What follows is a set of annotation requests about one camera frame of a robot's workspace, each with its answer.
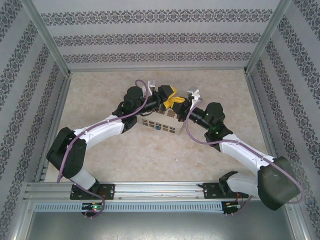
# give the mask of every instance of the patterned wallpaper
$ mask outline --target patterned wallpaper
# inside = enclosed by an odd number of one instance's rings
[[[34,0],[71,70],[244,67],[279,0]]]
[[[41,160],[65,77],[19,0],[0,1],[0,240]]]
[[[293,1],[251,77],[278,156],[287,156],[305,190],[311,239],[320,239],[319,3]]]

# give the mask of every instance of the beige floor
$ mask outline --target beige floor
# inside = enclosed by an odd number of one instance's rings
[[[103,120],[117,108],[136,79],[155,79],[157,86],[172,85],[180,96],[197,86],[204,99],[201,108],[220,102],[226,126],[254,148],[267,152],[242,70],[75,73],[59,129],[79,129]],[[190,131],[205,140],[201,127],[191,123]],[[192,141],[185,129],[175,135],[140,124],[92,147],[84,165],[99,181],[117,182],[210,181],[231,170],[249,173],[232,157]],[[54,182],[57,175],[50,165],[45,181]]]

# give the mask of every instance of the yellow object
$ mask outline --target yellow object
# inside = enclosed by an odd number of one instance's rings
[[[185,99],[180,96],[174,96],[178,91],[173,86],[170,86],[173,90],[173,93],[168,97],[167,101],[165,101],[163,104],[165,106],[165,109],[172,108],[174,106],[174,103],[183,103]]]

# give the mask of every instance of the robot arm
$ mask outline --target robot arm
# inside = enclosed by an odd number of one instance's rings
[[[146,91],[151,96],[136,115],[109,122],[109,120],[132,114],[141,107],[145,101],[143,95]],[[156,91],[153,82],[152,84],[149,82],[148,89],[142,90],[137,86],[130,87],[112,115],[100,122],[106,121],[106,123],[89,131],[86,130],[91,126],[76,130],[70,130],[68,127],[61,129],[46,156],[47,159],[59,170],[67,146],[76,136],[86,131],[70,149],[62,174],[85,190],[96,194],[99,182],[83,167],[85,152],[95,144],[131,129],[137,123],[136,116],[140,114],[172,108],[177,113],[178,120],[185,121],[188,113],[200,98],[199,90],[196,87],[191,87],[187,91],[188,98],[174,97],[176,93],[177,90],[169,85],[162,85]],[[225,195],[231,192],[241,192],[260,197],[268,208],[276,210],[299,194],[299,189],[291,180],[254,153],[259,153],[258,155],[263,156],[264,159],[268,159],[294,176],[289,161],[284,157],[275,159],[265,155],[241,141],[224,125],[225,114],[220,103],[209,103],[205,111],[195,107],[189,114],[189,119],[207,130],[204,136],[208,143],[225,141],[211,144],[211,147],[235,158],[254,174],[254,176],[246,176],[231,171],[222,176],[219,179],[219,188]]]

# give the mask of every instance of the enclosure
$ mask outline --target enclosure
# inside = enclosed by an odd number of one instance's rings
[[[0,239],[74,233],[79,239],[320,239],[318,0],[1,0],[0,6]],[[196,185],[250,171],[193,142],[185,130],[176,135],[136,124],[93,147],[84,165],[122,190],[110,206],[140,202],[149,209],[146,199],[123,201],[141,187],[145,194],[182,194],[163,206],[184,211],[110,208],[92,221],[75,213],[72,184],[55,183],[58,171],[46,154],[60,129],[109,116],[136,79],[172,85],[179,96],[197,86],[203,108],[221,103],[225,124],[243,141],[289,159],[304,203],[271,211],[255,199],[231,218],[189,211],[201,200]],[[190,130],[205,140],[204,130],[195,124]]]

